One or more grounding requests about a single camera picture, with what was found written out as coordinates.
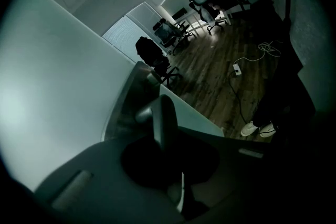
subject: shoe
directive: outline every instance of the shoe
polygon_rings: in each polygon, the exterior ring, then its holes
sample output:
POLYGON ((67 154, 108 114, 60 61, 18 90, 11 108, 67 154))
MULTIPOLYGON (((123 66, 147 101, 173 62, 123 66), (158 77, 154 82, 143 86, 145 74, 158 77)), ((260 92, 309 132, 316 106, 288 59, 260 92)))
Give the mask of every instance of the shoe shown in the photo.
POLYGON ((268 125, 266 125, 264 128, 262 128, 259 132, 260 136, 261 137, 269 137, 271 135, 274 135, 275 134, 275 129, 274 129, 274 126, 273 126, 273 123, 270 123, 268 125))
POLYGON ((258 128, 259 127, 253 125, 253 121, 250 121, 242 128, 240 134, 242 136, 248 136, 250 134, 253 134, 258 128))

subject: leg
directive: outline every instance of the leg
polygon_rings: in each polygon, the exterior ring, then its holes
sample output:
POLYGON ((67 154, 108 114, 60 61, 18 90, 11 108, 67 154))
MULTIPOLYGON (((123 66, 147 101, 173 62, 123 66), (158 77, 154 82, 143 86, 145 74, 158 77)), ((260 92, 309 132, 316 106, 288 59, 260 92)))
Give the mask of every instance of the leg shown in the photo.
POLYGON ((268 124, 281 110, 292 102, 293 85, 302 65, 291 44, 284 48, 272 83, 260 101, 253 117, 253 124, 260 127, 268 124))

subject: power strip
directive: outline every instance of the power strip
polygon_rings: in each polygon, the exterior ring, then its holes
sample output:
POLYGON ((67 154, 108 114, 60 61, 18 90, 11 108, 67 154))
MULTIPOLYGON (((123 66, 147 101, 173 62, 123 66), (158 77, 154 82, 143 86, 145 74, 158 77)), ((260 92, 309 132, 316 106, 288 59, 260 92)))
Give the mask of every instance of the power strip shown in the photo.
POLYGON ((237 63, 233 65, 233 69, 236 71, 237 76, 240 76, 242 74, 242 71, 240 70, 239 65, 237 63))

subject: chair base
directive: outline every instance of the chair base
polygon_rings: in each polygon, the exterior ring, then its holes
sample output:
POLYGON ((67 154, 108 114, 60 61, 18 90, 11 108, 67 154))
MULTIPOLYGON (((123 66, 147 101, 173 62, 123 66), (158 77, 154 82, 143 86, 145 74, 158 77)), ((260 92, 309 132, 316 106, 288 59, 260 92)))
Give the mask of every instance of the chair base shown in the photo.
POLYGON ((168 88, 168 89, 171 89, 170 84, 169 84, 169 78, 171 78, 171 77, 179 77, 180 79, 183 78, 183 76, 182 76, 181 74, 172 74, 175 70, 179 71, 179 68, 178 68, 178 67, 174 67, 172 70, 170 70, 170 71, 164 76, 164 78, 163 78, 163 80, 162 80, 162 83, 163 83, 164 81, 167 81, 167 88, 168 88))
POLYGON ((214 26, 210 26, 210 25, 209 25, 209 26, 206 28, 206 29, 208 30, 210 36, 212 36, 211 30, 212 30, 215 26, 220 27, 222 31, 224 30, 224 28, 219 24, 219 23, 221 23, 221 22, 224 22, 225 24, 227 24, 227 21, 224 20, 224 21, 220 21, 220 22, 215 22, 215 25, 214 25, 214 26))

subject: power cord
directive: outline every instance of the power cord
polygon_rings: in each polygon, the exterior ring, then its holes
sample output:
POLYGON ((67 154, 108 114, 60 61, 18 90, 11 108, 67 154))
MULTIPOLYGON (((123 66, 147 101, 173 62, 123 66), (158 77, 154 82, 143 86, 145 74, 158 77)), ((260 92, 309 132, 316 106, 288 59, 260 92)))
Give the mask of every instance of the power cord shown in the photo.
POLYGON ((259 61, 259 60, 261 60, 261 59, 265 56, 266 53, 268 53, 269 55, 271 55, 271 56, 273 56, 273 57, 280 57, 280 56, 281 56, 281 52, 280 52, 279 50, 277 50, 276 48, 272 47, 272 46, 271 46, 272 43, 273 43, 273 41, 270 42, 270 43, 263 42, 263 43, 261 43, 261 44, 258 45, 258 49, 264 52, 264 54, 263 54, 259 59, 256 59, 256 60, 250 60, 250 59, 247 59, 246 57, 241 57, 241 58, 239 58, 238 60, 236 60, 236 61, 234 62, 234 64, 235 64, 236 62, 238 62, 239 60, 242 60, 242 59, 246 59, 246 60, 248 60, 248 61, 250 61, 250 62, 259 61), (271 54, 271 52, 273 52, 273 51, 277 51, 277 52, 279 53, 279 55, 271 54))
POLYGON ((240 113, 240 116, 241 116, 241 118, 243 119, 243 121, 245 122, 245 124, 247 124, 247 122, 245 121, 245 118, 244 118, 243 114, 241 113, 242 102, 240 101, 240 98, 239 98, 238 94, 236 93, 235 89, 232 87, 231 82, 230 82, 231 75, 232 75, 233 73, 235 73, 235 72, 236 72, 236 71, 234 70, 234 71, 232 71, 232 72, 230 73, 228 82, 229 82, 229 85, 230 85, 232 91, 234 92, 236 98, 237 98, 238 101, 239 101, 239 113, 240 113))

